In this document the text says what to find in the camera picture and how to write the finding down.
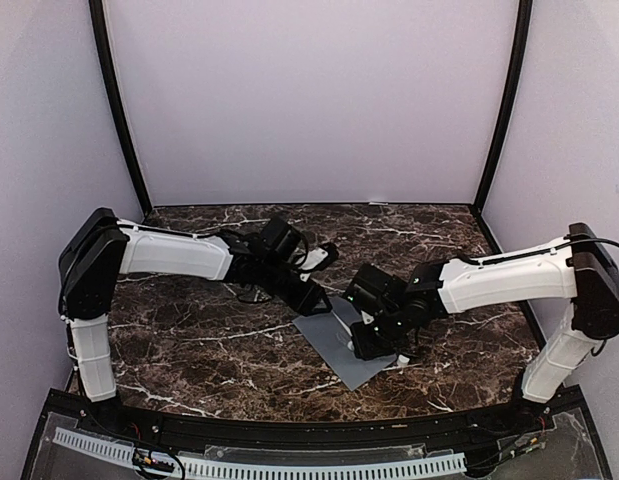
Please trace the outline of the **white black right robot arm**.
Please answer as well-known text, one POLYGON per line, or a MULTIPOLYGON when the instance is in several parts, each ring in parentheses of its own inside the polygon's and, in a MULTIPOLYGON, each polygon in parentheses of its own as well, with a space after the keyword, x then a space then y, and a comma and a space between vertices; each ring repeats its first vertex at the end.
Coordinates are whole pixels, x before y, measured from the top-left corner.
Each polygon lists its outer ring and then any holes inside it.
POLYGON ((361 315, 350 327, 349 347, 365 361, 402 356, 408 334, 434 319, 496 304, 568 300, 558 328, 522 373, 519 396, 500 410, 500 426, 519 434, 536 420, 537 403, 548 402, 590 354, 619 335, 619 270, 610 243, 575 223, 566 236, 529 249, 419 264, 407 280, 364 264, 343 295, 361 315))

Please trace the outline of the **blue-grey envelope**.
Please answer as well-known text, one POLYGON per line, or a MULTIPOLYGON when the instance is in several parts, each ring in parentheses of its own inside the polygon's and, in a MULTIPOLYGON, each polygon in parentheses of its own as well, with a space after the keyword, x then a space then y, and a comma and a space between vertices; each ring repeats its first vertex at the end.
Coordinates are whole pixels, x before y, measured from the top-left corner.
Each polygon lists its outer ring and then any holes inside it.
POLYGON ((300 316, 293 324, 344 385, 354 391, 393 364, 397 355, 358 359, 353 351, 351 326, 362 320, 361 315, 340 297, 331 297, 330 301, 329 313, 300 316))

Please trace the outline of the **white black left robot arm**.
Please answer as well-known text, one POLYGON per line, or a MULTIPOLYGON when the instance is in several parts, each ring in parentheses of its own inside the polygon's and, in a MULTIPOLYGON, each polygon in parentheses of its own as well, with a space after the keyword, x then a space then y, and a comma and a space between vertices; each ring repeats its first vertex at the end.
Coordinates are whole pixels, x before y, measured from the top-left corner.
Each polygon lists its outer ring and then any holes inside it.
POLYGON ((108 317, 119 276, 157 273, 257 287, 301 316, 327 313, 331 303, 312 280, 339 257, 324 243, 311 249, 305 235, 280 217, 256 233, 221 229, 211 234, 164 230, 128 222, 98 208, 62 251, 58 313, 92 421, 109 436, 130 427, 129 412, 113 398, 117 387, 108 317))

